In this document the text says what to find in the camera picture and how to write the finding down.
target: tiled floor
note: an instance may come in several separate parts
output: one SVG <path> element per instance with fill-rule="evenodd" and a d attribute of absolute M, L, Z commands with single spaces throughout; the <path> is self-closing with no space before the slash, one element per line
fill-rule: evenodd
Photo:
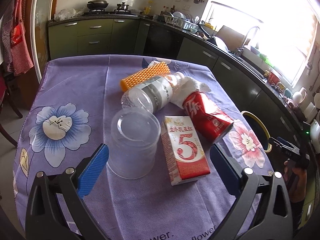
<path fill-rule="evenodd" d="M 19 119 L 12 108 L 4 102 L 0 113 L 0 123 L 13 139 L 18 140 L 23 122 L 28 114 L 28 110 L 23 109 L 17 103 L 23 118 Z M 17 217 L 12 186 L 12 164 L 15 157 L 16 148 L 7 141 L 0 133 L 0 192 L 2 200 L 0 205 L 16 229 L 24 235 L 24 231 Z"/>

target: yellow sponge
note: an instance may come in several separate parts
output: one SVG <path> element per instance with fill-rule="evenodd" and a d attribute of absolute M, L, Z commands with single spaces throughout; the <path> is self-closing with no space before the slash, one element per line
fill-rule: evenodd
<path fill-rule="evenodd" d="M 159 74 L 170 73 L 170 69 L 166 63 L 160 62 L 151 67 L 140 70 L 139 72 L 128 76 L 120 81 L 120 87 L 123 92 L 133 86 L 140 84 L 141 82 Z"/>

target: human hand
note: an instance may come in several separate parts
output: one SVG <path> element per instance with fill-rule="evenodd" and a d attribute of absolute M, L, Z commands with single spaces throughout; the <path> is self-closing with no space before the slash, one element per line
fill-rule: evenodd
<path fill-rule="evenodd" d="M 288 178 L 289 168 L 287 167 L 288 161 L 285 161 L 284 165 L 285 165 L 285 168 L 284 168 L 283 178 L 284 178 L 284 181 L 287 181 L 289 179 Z M 299 177 L 299 181 L 297 184 L 297 188 L 294 191 L 289 192 L 289 199 L 292 203 L 297 203 L 304 200 L 304 198 L 306 197 L 307 170 L 293 167 L 292 172 Z"/>

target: purple tablecloth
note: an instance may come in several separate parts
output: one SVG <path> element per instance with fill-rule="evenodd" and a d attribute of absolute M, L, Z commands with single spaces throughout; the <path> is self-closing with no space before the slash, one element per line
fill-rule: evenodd
<path fill-rule="evenodd" d="M 60 174 L 91 156 L 100 143 L 108 144 L 111 119 L 121 109 L 120 80 L 152 60 L 157 59 L 101 55 L 60 58 L 48 63 L 23 125 L 13 165 L 14 195 L 23 227 L 36 173 Z M 260 150 L 261 145 L 211 71 L 196 64 L 166 62 L 172 72 L 180 71 L 209 85 L 212 92 L 207 93 L 208 97 L 237 120 L 235 128 L 220 144 L 243 167 L 248 165 L 256 173 L 268 175 L 272 167 Z M 160 122 L 164 115 L 185 113 L 170 103 L 156 113 Z M 199 138 L 208 156 L 210 144 L 201 135 Z M 159 140 L 155 166 L 147 176 L 127 180 L 105 168 L 84 202 L 107 236 L 114 240 L 207 239 L 235 200 L 210 161 L 209 166 L 209 176 L 171 186 Z M 58 198 L 70 228 L 76 232 L 63 197 Z M 242 230 L 249 227 L 257 204 L 258 198 Z"/>

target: clear plastic cup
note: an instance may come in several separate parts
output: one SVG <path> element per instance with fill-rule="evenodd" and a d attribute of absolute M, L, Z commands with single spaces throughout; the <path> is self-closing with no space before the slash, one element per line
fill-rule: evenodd
<path fill-rule="evenodd" d="M 120 110 L 111 121 L 108 166 L 125 179 L 147 175 L 155 162 L 160 123 L 150 112 L 130 107 Z"/>

